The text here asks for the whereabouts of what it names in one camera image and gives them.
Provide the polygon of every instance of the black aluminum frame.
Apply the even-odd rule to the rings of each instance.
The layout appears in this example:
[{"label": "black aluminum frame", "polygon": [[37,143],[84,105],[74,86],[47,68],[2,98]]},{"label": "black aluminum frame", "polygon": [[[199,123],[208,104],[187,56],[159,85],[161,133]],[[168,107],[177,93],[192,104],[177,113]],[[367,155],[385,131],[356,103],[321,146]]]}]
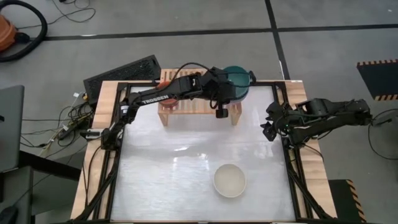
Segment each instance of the black aluminum frame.
[{"label": "black aluminum frame", "polygon": [[[131,88],[145,87],[145,86],[156,86],[156,83],[123,83],[123,82],[118,83],[117,93],[116,93],[116,98],[115,98],[114,104],[117,105],[117,102],[120,101],[122,90],[126,90],[126,96],[127,96],[127,94],[130,93]],[[274,100],[277,102],[279,102],[279,97],[278,97],[278,92],[277,92],[277,90],[279,89],[280,92],[282,93],[283,102],[289,102],[285,82],[257,82],[257,83],[252,83],[251,86],[270,86],[272,88],[272,94],[273,94]],[[113,118],[116,114],[116,109],[117,108],[114,106],[112,122],[113,122]],[[284,152],[284,157],[285,157],[286,170],[288,171],[288,169],[290,169],[289,165],[291,163],[290,156],[288,153],[288,151],[289,151],[288,142],[282,141],[282,147],[283,147],[282,150]],[[116,160],[117,160],[117,162],[119,162],[121,148],[119,150],[119,153],[116,153],[114,162],[116,162]],[[103,161],[103,167],[101,170],[99,185],[103,184],[103,182],[106,178],[110,155],[111,155],[111,153],[109,151],[105,152],[105,157],[104,157],[104,161]],[[300,158],[300,151],[297,150],[295,152],[295,157],[296,157],[295,161],[297,163],[297,168],[298,168],[298,176],[300,177],[300,180],[305,184],[305,177],[304,177],[304,172],[302,169],[302,161]],[[301,215],[300,215],[299,200],[297,198],[297,192],[296,192],[296,188],[295,188],[295,182],[289,175],[287,177],[289,180],[290,194],[292,196],[295,219],[299,220],[301,218]],[[115,186],[116,186],[116,179],[117,179],[117,177],[112,181],[111,185],[109,186],[109,195],[108,195],[108,202],[107,202],[106,211],[105,211],[105,220],[110,220],[110,218],[111,218],[111,211],[112,211],[114,191],[115,191]],[[94,209],[93,220],[98,219],[98,215],[100,212],[100,205],[101,205],[102,200],[103,200],[103,198],[99,201],[99,203],[96,205],[96,207]],[[304,203],[305,203],[305,208],[306,208],[306,212],[307,212],[307,217],[312,218],[312,210],[310,208],[309,203],[306,201],[306,199],[304,199]]]}]

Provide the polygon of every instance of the white table surface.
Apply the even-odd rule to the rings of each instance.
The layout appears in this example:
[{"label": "white table surface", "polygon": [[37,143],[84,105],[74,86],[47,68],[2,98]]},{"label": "white table surface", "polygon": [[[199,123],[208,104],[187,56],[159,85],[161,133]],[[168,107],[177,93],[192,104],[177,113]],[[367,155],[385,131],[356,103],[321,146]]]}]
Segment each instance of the white table surface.
[{"label": "white table surface", "polygon": [[[134,88],[143,91],[147,88]],[[213,115],[170,115],[163,127],[157,104],[139,109],[126,126],[113,221],[294,220],[282,144],[262,134],[268,86],[253,86],[237,126]],[[213,186],[219,166],[236,164],[246,190],[224,198]]]}]

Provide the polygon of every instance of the wooden stand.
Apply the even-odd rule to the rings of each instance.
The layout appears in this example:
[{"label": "wooden stand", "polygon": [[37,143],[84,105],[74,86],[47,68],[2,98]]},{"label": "wooden stand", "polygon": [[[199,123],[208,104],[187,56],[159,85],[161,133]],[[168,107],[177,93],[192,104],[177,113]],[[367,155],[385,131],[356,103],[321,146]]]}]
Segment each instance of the wooden stand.
[{"label": "wooden stand", "polygon": [[[171,81],[178,69],[162,69],[162,74],[160,76],[160,82]],[[195,72],[200,72],[204,74],[205,69],[181,69],[178,73],[177,78],[189,75]],[[231,124],[237,125],[239,118],[242,114],[242,104],[235,103],[225,106],[228,109],[229,116],[231,117]],[[158,105],[159,118],[164,126],[169,123],[169,115],[172,114],[215,114],[216,111],[210,108],[210,102],[203,99],[193,99],[193,100],[180,100],[177,105],[172,108],[164,107],[161,104]]]}]

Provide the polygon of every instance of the orange vacuum cleaner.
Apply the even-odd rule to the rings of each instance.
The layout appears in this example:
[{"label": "orange vacuum cleaner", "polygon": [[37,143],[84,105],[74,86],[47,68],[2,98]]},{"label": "orange vacuum cleaner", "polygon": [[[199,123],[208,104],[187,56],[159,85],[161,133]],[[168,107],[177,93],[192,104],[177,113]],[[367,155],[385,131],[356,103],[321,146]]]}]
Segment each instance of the orange vacuum cleaner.
[{"label": "orange vacuum cleaner", "polygon": [[[1,15],[1,9],[9,5],[18,5],[28,8],[34,14],[36,14],[36,16],[40,19],[42,30],[34,40],[30,41],[30,37],[27,34],[23,32],[18,32],[17,28],[4,16]],[[12,47],[14,44],[29,43],[24,49],[13,55],[7,57],[0,57],[0,62],[9,62],[12,60],[17,60],[29,54],[44,40],[45,36],[47,35],[47,29],[48,29],[47,21],[45,20],[44,16],[40,13],[40,11],[38,11],[30,4],[18,0],[0,1],[0,52],[5,51],[9,47]]]}]

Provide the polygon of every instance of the vacuum hose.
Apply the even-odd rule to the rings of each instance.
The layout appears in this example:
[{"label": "vacuum hose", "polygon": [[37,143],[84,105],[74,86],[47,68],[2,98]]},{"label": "vacuum hose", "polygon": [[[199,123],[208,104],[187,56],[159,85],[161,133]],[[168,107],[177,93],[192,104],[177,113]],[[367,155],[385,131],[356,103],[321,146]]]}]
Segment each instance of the vacuum hose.
[{"label": "vacuum hose", "polygon": [[40,31],[40,34],[28,46],[26,46],[24,49],[22,49],[18,53],[15,53],[8,57],[0,58],[0,62],[9,62],[12,60],[17,60],[17,59],[20,59],[20,58],[24,57],[25,55],[29,54],[32,50],[34,50],[44,40],[45,36],[47,35],[47,30],[48,30],[47,21],[45,20],[43,14],[41,12],[39,12],[39,10],[37,10],[35,7],[31,6],[30,4],[27,4],[26,2],[22,2],[22,1],[18,1],[18,0],[4,0],[4,1],[0,1],[0,11],[1,11],[1,9],[3,9],[4,7],[9,6],[9,5],[18,5],[18,6],[23,6],[27,9],[30,9],[40,19],[40,22],[42,24],[42,30]]}]

